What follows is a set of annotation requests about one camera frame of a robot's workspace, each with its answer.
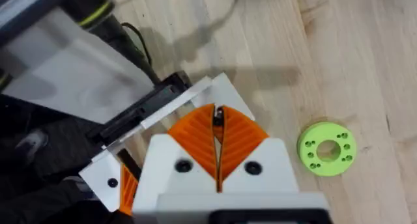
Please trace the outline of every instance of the white panel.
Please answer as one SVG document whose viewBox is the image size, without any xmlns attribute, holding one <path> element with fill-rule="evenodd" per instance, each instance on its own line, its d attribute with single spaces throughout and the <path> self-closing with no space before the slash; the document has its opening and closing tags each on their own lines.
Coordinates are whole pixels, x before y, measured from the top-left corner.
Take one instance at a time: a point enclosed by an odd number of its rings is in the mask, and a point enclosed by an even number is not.
<svg viewBox="0 0 417 224">
<path fill-rule="evenodd" d="M 0 52 L 4 94 L 105 123 L 153 89 L 150 79 L 55 9 Z"/>
<path fill-rule="evenodd" d="M 159 224 L 205 224 L 216 210 L 320 208 L 328 210 L 321 193 L 163 194 L 158 199 Z"/>
<path fill-rule="evenodd" d="M 226 74 L 222 73 L 212 80 L 211 88 L 203 91 L 201 94 L 192 99 L 195 107 L 201 107 L 206 104 L 215 104 L 217 107 L 226 105 L 245 114 L 252 120 L 254 115 L 249 107 L 245 104 L 242 97 L 236 91 Z"/>
<path fill-rule="evenodd" d="M 248 161 L 257 161 L 262 173 L 245 171 Z M 223 193 L 298 192 L 293 168 L 281 139 L 265 139 L 223 182 Z"/>
<path fill-rule="evenodd" d="M 142 127 L 144 127 L 144 129 L 147 129 L 153 126 L 155 123 L 177 110 L 179 107 L 190 101 L 198 94 L 202 93 L 204 90 L 211 89 L 211 84 L 211 79 L 209 77 L 204 77 L 196 84 L 194 84 L 192 87 L 190 87 L 187 91 L 185 91 L 176 99 L 171 101 L 169 104 L 163 106 L 163 108 L 159 109 L 157 112 L 143 120 L 141 122 Z"/>
<path fill-rule="evenodd" d="M 188 173 L 178 173 L 179 159 L 193 162 Z M 170 135 L 154 135 L 137 187 L 132 213 L 137 223 L 155 223 L 156 204 L 162 193 L 216 193 L 216 181 Z"/>
<path fill-rule="evenodd" d="M 120 207 L 121 165 L 112 154 L 104 152 L 103 158 L 84 168 L 79 175 L 89 185 L 104 206 L 114 212 Z M 119 184 L 115 188 L 108 186 L 108 180 L 115 178 Z"/>
</svg>

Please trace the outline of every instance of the orange fin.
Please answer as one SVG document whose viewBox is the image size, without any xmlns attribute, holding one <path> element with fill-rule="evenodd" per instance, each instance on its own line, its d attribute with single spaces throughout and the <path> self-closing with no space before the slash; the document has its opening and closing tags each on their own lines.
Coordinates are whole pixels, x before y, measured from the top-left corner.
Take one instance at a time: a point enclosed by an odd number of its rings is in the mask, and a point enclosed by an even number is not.
<svg viewBox="0 0 417 224">
<path fill-rule="evenodd" d="M 181 118 L 169 131 L 192 158 L 217 180 L 213 135 L 214 104 L 204 105 Z"/>
<path fill-rule="evenodd" d="M 223 181 L 268 137 L 268 134 L 243 113 L 223 106 L 224 132 L 218 190 Z"/>
<path fill-rule="evenodd" d="M 138 181 L 135 176 L 133 176 L 125 165 L 122 165 L 122 186 L 119 211 L 129 216 L 132 215 L 132 206 L 137 185 Z"/>
</svg>

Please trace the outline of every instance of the black bracket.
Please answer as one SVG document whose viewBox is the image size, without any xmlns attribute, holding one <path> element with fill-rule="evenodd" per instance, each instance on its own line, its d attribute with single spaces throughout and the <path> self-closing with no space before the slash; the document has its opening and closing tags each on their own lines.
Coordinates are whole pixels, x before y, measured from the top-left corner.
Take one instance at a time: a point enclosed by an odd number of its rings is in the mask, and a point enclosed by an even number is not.
<svg viewBox="0 0 417 224">
<path fill-rule="evenodd" d="M 140 122 L 180 96 L 191 87 L 185 72 L 175 72 L 154 87 L 154 90 L 115 118 L 87 134 L 95 145 L 108 146 L 135 128 Z"/>
</svg>

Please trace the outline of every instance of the black metal plate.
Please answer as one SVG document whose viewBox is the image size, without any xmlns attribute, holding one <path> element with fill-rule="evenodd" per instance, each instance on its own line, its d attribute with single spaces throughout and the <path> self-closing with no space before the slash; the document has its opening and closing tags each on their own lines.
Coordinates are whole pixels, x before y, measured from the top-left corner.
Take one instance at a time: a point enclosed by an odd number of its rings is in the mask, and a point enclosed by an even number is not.
<svg viewBox="0 0 417 224">
<path fill-rule="evenodd" d="M 87 138 L 98 146 L 108 146 L 190 87 L 191 83 L 185 72 L 176 72 L 157 84 L 152 92 L 127 110 L 89 132 Z"/>
<path fill-rule="evenodd" d="M 263 210 L 219 210 L 211 213 L 209 224 L 231 224 L 256 222 L 280 222 L 302 224 L 333 224 L 328 212 L 323 209 L 263 209 Z"/>
</svg>

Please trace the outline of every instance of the black fabric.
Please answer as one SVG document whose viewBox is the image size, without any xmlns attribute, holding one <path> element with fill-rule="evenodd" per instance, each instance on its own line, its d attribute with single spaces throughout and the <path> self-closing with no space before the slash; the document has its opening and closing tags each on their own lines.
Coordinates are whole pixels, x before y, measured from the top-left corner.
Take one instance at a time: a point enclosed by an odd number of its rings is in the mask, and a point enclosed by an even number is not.
<svg viewBox="0 0 417 224">
<path fill-rule="evenodd" d="M 111 213 L 100 201 L 81 201 L 56 213 L 42 224 L 105 224 L 110 217 Z"/>
<path fill-rule="evenodd" d="M 75 183 L 63 181 L 0 203 L 0 217 L 7 224 L 39 224 L 82 200 Z"/>
</svg>

